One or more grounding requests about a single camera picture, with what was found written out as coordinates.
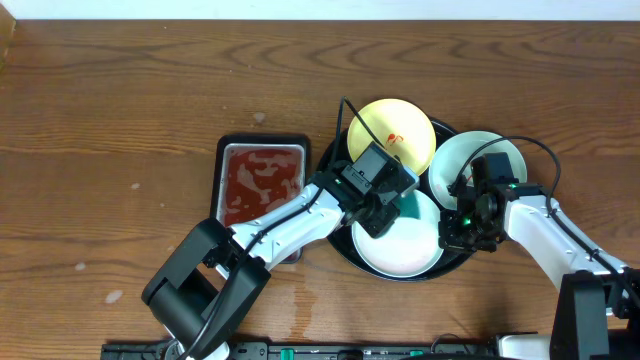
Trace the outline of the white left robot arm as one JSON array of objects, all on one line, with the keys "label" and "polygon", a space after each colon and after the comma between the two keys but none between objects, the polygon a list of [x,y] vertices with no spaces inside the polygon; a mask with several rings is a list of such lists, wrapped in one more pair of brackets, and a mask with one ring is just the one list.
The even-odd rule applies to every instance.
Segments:
[{"label": "white left robot arm", "polygon": [[344,225],[386,231],[398,198],[418,179],[404,170],[353,165],[315,174],[301,193],[266,215],[230,227],[198,223],[145,286],[141,298],[183,346],[184,359],[205,359],[223,347],[271,277],[299,248]]}]

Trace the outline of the light blue plate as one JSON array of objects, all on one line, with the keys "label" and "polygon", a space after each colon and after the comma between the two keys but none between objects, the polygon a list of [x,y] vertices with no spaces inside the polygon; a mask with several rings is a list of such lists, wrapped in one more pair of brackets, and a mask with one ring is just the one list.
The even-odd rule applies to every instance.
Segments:
[{"label": "light blue plate", "polygon": [[431,214],[425,219],[398,217],[378,238],[354,223],[351,235],[358,254],[384,275],[408,278],[430,269],[444,251],[438,244],[437,210],[432,201]]}]

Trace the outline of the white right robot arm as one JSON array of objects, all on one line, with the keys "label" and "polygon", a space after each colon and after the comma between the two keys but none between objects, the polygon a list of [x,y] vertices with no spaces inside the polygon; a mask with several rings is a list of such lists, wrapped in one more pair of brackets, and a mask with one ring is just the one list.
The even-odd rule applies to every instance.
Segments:
[{"label": "white right robot arm", "polygon": [[518,243],[559,295],[548,335],[497,340],[505,359],[636,359],[639,356],[639,272],[591,241],[537,184],[492,184],[469,190],[442,212],[445,250],[493,252]]}]

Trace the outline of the green scrubbing sponge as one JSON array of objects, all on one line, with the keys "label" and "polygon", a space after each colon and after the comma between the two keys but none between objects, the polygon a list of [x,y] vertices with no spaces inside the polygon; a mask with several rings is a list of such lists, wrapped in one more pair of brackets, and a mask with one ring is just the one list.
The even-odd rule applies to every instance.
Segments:
[{"label": "green scrubbing sponge", "polygon": [[425,219],[431,214],[431,199],[424,193],[415,190],[411,194],[397,200],[400,218]]}]

